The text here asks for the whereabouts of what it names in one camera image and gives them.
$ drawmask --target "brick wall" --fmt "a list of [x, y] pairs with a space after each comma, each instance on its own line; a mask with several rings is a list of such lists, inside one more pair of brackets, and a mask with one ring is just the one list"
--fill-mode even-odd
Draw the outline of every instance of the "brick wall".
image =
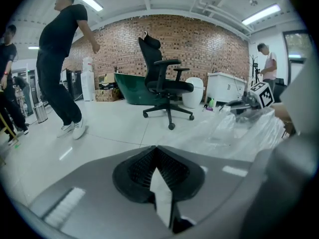
[[[93, 54], [90, 43], [83, 37], [72, 44], [69, 57], [63, 68], [82, 69], [82, 59], [93, 58], [95, 87], [98, 77], [114, 72], [145, 75], [146, 65], [138, 44], [143, 32], [161, 41], [164, 59], [179, 58], [180, 67], [190, 68], [183, 72], [181, 80], [200, 77], [207, 83], [207, 72], [221, 71], [237, 77], [249, 74], [248, 42], [232, 32], [206, 21], [176, 15], [151, 15], [124, 19], [104, 26], [94, 32], [101, 44], [98, 54]], [[167, 78], [173, 79], [176, 72], [172, 66]]]

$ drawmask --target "window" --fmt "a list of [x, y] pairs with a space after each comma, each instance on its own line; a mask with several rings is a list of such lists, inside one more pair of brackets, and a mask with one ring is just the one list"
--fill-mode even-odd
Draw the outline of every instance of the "window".
[[283, 34], [288, 56], [288, 84], [290, 84], [301, 71], [303, 66], [300, 64], [303, 64], [310, 56], [314, 44], [306, 30], [289, 31]]
[[284, 32], [288, 58], [294, 62], [304, 62], [312, 51], [312, 39], [306, 31]]

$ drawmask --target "office chair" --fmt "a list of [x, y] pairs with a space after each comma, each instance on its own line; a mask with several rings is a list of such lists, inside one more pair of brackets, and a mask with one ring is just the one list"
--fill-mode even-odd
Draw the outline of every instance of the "office chair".
[[145, 76], [145, 86], [150, 92], [157, 93], [161, 98], [165, 98], [167, 103], [144, 110], [143, 116], [147, 118], [149, 116], [147, 114], [148, 112], [166, 110], [169, 120], [168, 128], [173, 130], [175, 128], [175, 124], [172, 123], [170, 110], [190, 114], [189, 119], [194, 120], [192, 112], [170, 103], [171, 99], [177, 100], [177, 95], [189, 93], [194, 90], [193, 84], [179, 81], [181, 73], [183, 71], [189, 71], [189, 69], [174, 68], [174, 71], [177, 71], [176, 80], [166, 80], [165, 75], [167, 67], [169, 65], [181, 64], [181, 61], [178, 59], [162, 60], [161, 52], [159, 50], [160, 41], [150, 37], [147, 32], [144, 33], [146, 34], [144, 40], [139, 37], [139, 45], [148, 69]]

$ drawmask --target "black pants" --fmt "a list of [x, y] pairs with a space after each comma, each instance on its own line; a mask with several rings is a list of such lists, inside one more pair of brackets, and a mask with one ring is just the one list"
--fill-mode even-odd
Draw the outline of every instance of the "black pants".
[[18, 102], [16, 101], [15, 90], [12, 81], [7, 82], [6, 89], [3, 91], [3, 93], [4, 98], [1, 98], [0, 106], [6, 108], [17, 127], [24, 129], [25, 118], [22, 115]]
[[[13, 132], [13, 125], [9, 118], [8, 113], [6, 112], [6, 109], [4, 108], [4, 103], [6, 102], [4, 93], [0, 93], [0, 114], [2, 115], [4, 121], [7, 123], [8, 127]], [[2, 120], [0, 120], [0, 129], [4, 128], [4, 124], [2, 123]]]
[[79, 122], [82, 114], [69, 92], [60, 84], [64, 55], [52, 51], [39, 51], [36, 68], [39, 86], [45, 98], [64, 125]]
[[271, 79], [264, 79], [263, 82], [267, 82], [269, 84], [269, 87], [271, 89], [271, 91], [274, 94], [274, 90], [275, 90], [275, 80], [271, 80]]

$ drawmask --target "white floor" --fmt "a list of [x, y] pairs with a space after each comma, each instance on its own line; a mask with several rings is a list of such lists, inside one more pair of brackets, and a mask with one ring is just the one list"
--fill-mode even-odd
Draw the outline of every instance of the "white floor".
[[[0, 168], [0, 180], [9, 196], [28, 205], [48, 186], [61, 179], [82, 164], [115, 155], [130, 149], [154, 145], [169, 132], [168, 118], [164, 111], [149, 113], [143, 117], [147, 106], [129, 105], [125, 100], [116, 102], [78, 101], [84, 118], [87, 119], [85, 134], [73, 140], [71, 133], [56, 138], [62, 121], [47, 108], [48, 120], [29, 127], [30, 133], [19, 137], [16, 146], [8, 147], [6, 134], [0, 135], [0, 154], [6, 165]], [[189, 115], [172, 111], [176, 128], [186, 123], [196, 124], [196, 118], [211, 116], [203, 111], [203, 105]], [[27, 119], [28, 123], [35, 117]]]

